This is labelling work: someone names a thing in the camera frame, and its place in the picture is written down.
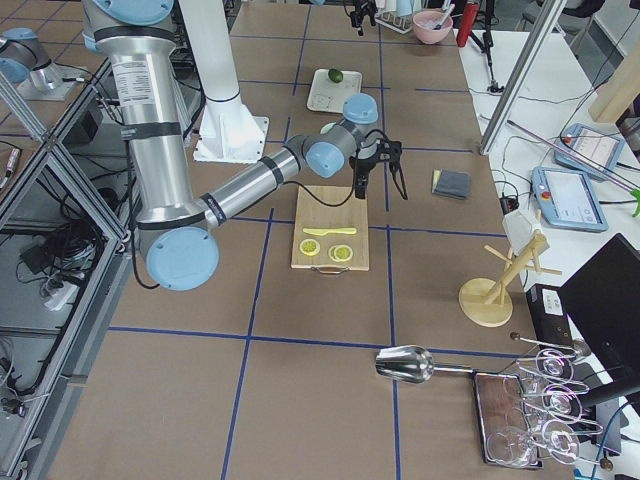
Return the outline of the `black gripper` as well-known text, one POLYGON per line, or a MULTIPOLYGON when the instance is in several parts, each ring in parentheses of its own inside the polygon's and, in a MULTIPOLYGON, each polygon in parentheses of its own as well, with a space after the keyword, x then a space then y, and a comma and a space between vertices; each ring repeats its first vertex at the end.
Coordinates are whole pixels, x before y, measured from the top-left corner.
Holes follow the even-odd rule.
POLYGON ((357 150, 349 158, 349 166, 353 170, 354 195, 357 199, 366 198, 366 185, 369 172, 375 167, 377 147, 364 147, 357 150))
POLYGON ((370 25, 375 27, 376 24, 376 3, 374 0, 353 0, 354 10, 349 13, 349 18, 357 35, 364 35, 362 24, 366 17, 369 18, 370 25))

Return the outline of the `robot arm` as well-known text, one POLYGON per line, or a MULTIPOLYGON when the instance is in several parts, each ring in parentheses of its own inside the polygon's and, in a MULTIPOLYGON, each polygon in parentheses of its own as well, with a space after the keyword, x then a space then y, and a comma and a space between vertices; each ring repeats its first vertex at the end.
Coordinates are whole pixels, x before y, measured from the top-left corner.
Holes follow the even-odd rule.
POLYGON ((149 287, 201 286, 214 274, 213 230, 278 190, 302 170, 328 178, 366 145, 378 120, 375 100, 349 97, 328 130, 298 135, 266 154, 268 121, 244 104, 229 29, 219 1, 87 1, 86 42, 112 67, 141 209, 132 227, 134 260, 149 287), (171 55, 179 13, 205 98, 199 138, 185 145, 171 55))

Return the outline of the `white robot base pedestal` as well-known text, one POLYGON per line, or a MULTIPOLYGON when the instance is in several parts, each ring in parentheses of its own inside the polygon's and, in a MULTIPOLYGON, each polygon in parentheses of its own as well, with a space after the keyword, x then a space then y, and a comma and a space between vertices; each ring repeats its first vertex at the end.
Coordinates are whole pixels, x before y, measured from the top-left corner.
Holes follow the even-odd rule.
POLYGON ((179 3, 205 107, 194 159, 249 164, 262 157, 269 119, 244 104, 221 1, 179 3))

